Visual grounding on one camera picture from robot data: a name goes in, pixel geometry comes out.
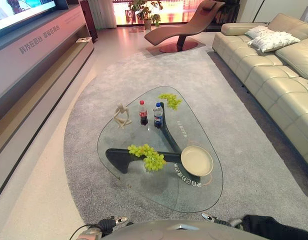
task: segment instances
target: chaise lounge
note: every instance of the chaise lounge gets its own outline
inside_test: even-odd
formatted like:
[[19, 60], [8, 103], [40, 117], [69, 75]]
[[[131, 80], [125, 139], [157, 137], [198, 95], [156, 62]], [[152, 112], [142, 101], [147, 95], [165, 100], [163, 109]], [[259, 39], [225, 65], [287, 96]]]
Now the chaise lounge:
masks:
[[145, 35], [145, 39], [153, 45], [158, 45], [166, 39], [179, 36], [177, 43], [162, 46], [159, 50], [163, 53], [181, 52], [195, 48], [198, 43], [185, 41], [187, 36], [192, 36], [203, 32], [211, 24], [219, 9], [225, 5], [220, 1], [202, 1], [192, 19], [182, 26], [166, 26], [156, 28]]

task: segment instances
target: gray rug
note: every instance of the gray rug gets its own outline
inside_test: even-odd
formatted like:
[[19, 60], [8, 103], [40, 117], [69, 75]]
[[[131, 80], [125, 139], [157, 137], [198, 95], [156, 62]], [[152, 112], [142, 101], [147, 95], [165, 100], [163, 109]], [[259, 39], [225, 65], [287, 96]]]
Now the gray rug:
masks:
[[192, 108], [222, 166], [223, 192], [207, 212], [223, 220], [272, 216], [308, 231], [308, 197], [207, 51], [212, 50], [139, 52], [108, 67], [83, 91], [67, 123], [64, 160], [72, 197], [86, 223], [111, 215], [136, 223], [202, 219], [200, 213], [170, 210], [127, 188], [97, 153], [99, 134], [118, 102], [128, 104], [152, 88], [171, 86]]

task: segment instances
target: tv stand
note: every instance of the tv stand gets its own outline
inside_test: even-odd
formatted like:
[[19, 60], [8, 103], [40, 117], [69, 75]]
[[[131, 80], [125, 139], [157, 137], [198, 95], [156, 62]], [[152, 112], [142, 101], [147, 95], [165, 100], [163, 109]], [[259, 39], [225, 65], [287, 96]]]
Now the tv stand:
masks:
[[0, 194], [93, 52], [79, 4], [0, 38]]

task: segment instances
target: plant pot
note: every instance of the plant pot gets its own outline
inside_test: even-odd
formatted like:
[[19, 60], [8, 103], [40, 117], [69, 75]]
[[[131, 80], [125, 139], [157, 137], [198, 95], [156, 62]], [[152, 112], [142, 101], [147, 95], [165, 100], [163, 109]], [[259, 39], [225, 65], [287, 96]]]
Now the plant pot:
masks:
[[151, 30], [152, 20], [144, 20], [145, 30]]

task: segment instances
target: tv screen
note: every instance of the tv screen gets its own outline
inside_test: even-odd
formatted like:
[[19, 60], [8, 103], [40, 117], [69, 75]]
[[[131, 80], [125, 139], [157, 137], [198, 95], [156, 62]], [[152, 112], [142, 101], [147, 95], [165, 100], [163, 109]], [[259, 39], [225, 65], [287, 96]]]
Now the tv screen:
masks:
[[53, 7], [53, 0], [0, 0], [0, 30]]

